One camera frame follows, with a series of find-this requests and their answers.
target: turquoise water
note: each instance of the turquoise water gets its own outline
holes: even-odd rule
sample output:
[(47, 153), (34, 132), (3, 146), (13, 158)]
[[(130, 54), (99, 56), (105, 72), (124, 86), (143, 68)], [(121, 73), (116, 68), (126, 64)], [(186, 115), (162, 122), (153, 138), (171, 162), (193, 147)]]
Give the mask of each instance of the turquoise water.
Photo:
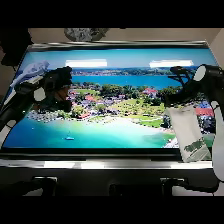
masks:
[(72, 81), (96, 82), (103, 84), (132, 85), (132, 86), (154, 86), (162, 89), (167, 86), (180, 86), (180, 83), (167, 76), (73, 76)]
[[(64, 140), (68, 135), (75, 139)], [(161, 148), (172, 137), (134, 123), (103, 125), (57, 120), (46, 124), (25, 118), (12, 130), (4, 147)]]

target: screen bezel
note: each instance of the screen bezel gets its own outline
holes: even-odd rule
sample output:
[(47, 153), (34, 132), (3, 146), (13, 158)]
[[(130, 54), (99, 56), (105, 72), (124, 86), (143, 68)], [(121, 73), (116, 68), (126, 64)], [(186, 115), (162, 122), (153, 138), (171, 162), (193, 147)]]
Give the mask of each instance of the screen bezel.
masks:
[[(204, 48), (210, 49), (206, 41), (98, 41), (98, 42), (68, 42), (33, 44), (25, 51), (19, 70), (26, 53), (41, 51), (69, 51), (69, 50), (107, 50), (107, 49), (142, 49), (142, 48)], [(0, 109), (6, 100), (10, 87), (2, 100)], [(153, 160), (181, 161), (180, 151), (177, 148), (7, 148), (2, 147), (0, 156), (69, 156), (69, 157), (144, 157)]]

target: television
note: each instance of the television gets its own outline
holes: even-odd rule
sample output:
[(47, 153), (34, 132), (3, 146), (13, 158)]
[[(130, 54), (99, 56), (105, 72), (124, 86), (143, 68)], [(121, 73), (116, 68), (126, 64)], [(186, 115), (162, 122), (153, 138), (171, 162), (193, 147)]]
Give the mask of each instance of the television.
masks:
[[(9, 133), (1, 153), (178, 153), (161, 97), (182, 88), (168, 77), (170, 67), (181, 65), (194, 74), (201, 64), (218, 65), (203, 41), (36, 44), (27, 49), (14, 80), (31, 64), (46, 62), (46, 72), (72, 68), (67, 95), (72, 109), (67, 113), (31, 109)], [(195, 100), (194, 107), (205, 142), (211, 147), (212, 109), (206, 99)]]

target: blue sky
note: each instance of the blue sky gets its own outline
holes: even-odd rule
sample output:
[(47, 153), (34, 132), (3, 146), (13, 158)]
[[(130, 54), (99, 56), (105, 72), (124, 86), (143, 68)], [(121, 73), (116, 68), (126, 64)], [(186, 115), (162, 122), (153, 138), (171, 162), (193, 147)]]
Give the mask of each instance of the blue sky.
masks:
[(106, 59), (108, 68), (150, 67), (151, 61), (192, 60), (194, 66), (216, 65), (209, 49), (153, 48), (153, 49), (113, 49), (113, 50), (70, 50), (28, 52), (20, 70), (27, 65), (46, 60), (49, 69), (64, 67), (66, 60)]

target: screen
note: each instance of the screen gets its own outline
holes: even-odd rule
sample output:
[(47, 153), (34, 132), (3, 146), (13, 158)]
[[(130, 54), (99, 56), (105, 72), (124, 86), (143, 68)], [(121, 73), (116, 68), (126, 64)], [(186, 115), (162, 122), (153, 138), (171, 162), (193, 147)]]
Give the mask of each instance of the screen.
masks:
[[(182, 65), (194, 73), (201, 64), (217, 65), (209, 49), (27, 52), (16, 74), (16, 78), (21, 76), (18, 82), (32, 77), (24, 75), (27, 68), (72, 67), (73, 84), (67, 95), (72, 110), (31, 110), (13, 128), (3, 147), (178, 148), (161, 95), (182, 88), (168, 77), (170, 67)], [(215, 126), (212, 109), (205, 100), (196, 99), (194, 106), (206, 144), (211, 146)]]

